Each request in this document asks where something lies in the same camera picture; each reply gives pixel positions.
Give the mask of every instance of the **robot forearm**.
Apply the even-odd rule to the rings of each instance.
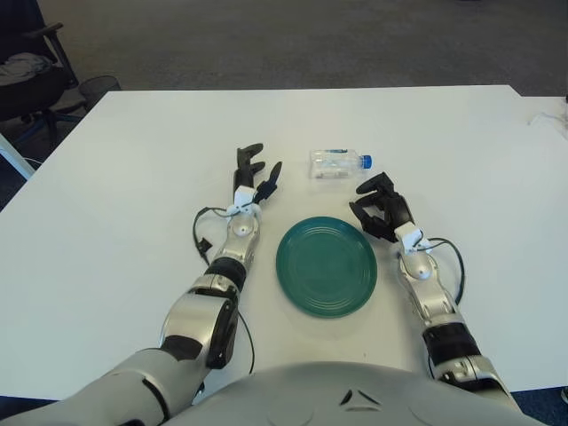
[[[400,280],[422,323],[434,378],[517,407],[489,359],[481,355],[457,303],[441,284],[436,261],[428,254],[431,244],[414,224],[405,198],[385,173],[360,185],[357,193],[368,193],[350,203],[363,230],[399,246]],[[381,210],[383,218],[368,215],[366,207]]]

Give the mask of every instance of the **white table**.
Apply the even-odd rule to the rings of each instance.
[[[268,169],[284,162],[241,299],[256,369],[352,360],[426,374],[385,241],[369,237],[378,282],[346,318],[302,314],[276,279],[276,248],[296,222],[359,226],[347,202],[363,177],[307,178],[309,149],[349,147],[373,155],[367,176],[387,171],[429,236],[460,247],[462,313],[505,383],[565,385],[568,141],[551,124],[527,126],[546,108],[562,113],[560,99],[537,100],[508,86],[110,93],[0,213],[0,394],[64,398],[155,346],[171,304],[204,271],[193,216],[230,203],[235,148],[256,142]],[[198,230],[216,244],[224,232],[214,216]],[[453,253],[437,258],[453,291]],[[249,361],[240,327],[208,390]]]

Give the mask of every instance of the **black robotic finger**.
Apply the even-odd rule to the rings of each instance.
[[[253,202],[258,204],[262,200],[266,200],[268,197],[272,195],[276,188],[276,181],[278,180],[278,176],[280,175],[280,170],[282,169],[282,162],[277,162],[272,171],[270,172],[270,177],[268,180],[263,181],[258,188],[256,189],[256,195]]]
[[[252,172],[253,175],[256,175],[256,173],[264,169],[265,165],[266,165],[265,162],[255,162],[250,166],[250,171]]]
[[[350,202],[349,207],[351,207],[351,211],[360,221],[363,231],[375,236],[376,238],[384,238],[391,242],[396,241],[394,231],[384,220],[377,216],[370,216],[355,202]]]
[[[371,191],[377,191],[379,194],[395,194],[394,184],[385,172],[375,177],[371,177],[367,182],[363,182],[355,190],[356,193],[370,193]]]
[[[248,186],[249,188],[255,187],[254,176],[257,172],[264,168],[264,162],[256,162],[250,164],[252,157],[257,155],[263,150],[263,144],[254,144],[246,148],[237,149],[237,170],[234,171],[233,176],[233,191],[241,185]]]

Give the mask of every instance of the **blue bottle cap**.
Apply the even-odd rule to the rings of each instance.
[[[370,169],[373,165],[373,159],[370,155],[361,155],[361,161],[363,162],[363,169]]]

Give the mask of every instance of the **silver metal joint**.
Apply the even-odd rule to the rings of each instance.
[[[240,262],[248,272],[259,237],[258,219],[254,215],[240,213],[229,221],[225,245],[215,255],[215,259],[230,257]]]

